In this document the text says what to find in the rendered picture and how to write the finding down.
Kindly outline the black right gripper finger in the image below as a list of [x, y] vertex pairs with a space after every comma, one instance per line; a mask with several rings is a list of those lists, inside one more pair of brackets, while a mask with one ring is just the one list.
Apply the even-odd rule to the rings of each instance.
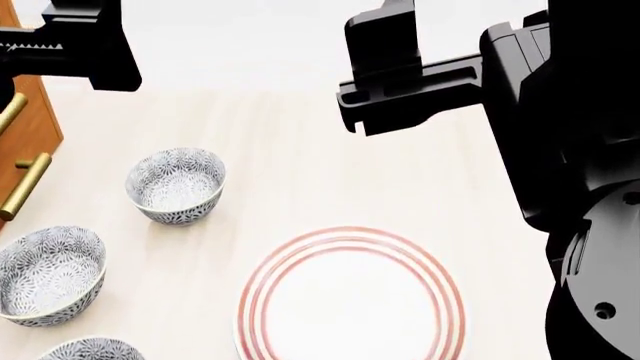
[[415, 0], [384, 0], [344, 26], [354, 83], [381, 83], [422, 74]]

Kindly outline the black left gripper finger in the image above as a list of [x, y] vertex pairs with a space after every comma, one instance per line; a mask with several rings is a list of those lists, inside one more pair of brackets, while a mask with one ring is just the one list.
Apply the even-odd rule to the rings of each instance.
[[76, 23], [121, 29], [121, 0], [49, 0], [42, 12], [44, 26]]

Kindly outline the patterned black white bowl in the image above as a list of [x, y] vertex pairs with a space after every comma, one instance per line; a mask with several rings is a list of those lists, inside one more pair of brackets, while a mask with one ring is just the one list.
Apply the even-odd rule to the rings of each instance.
[[57, 326], [97, 298], [106, 247], [92, 230], [53, 226], [0, 249], [0, 318], [27, 327]]
[[127, 174], [125, 192], [151, 221], [182, 226], [206, 217], [226, 181], [221, 158], [206, 149], [178, 147], [155, 152]]
[[146, 360], [142, 353], [116, 338], [90, 337], [66, 341], [36, 360]]

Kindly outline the white plate with red rings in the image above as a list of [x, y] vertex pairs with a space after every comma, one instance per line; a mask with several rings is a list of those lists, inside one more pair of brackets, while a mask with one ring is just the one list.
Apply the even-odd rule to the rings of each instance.
[[239, 360], [463, 360], [464, 305], [444, 266], [401, 236], [333, 227], [285, 242], [247, 278]]

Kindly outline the brown wooden cabinet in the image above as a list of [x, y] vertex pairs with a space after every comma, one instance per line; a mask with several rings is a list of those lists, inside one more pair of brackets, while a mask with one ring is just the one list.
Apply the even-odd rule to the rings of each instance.
[[[64, 136], [41, 77], [21, 75], [13, 79], [15, 92], [28, 104], [0, 137], [0, 206], [25, 173], [17, 160], [32, 160], [41, 152], [53, 158]], [[0, 220], [0, 230], [6, 221]]]

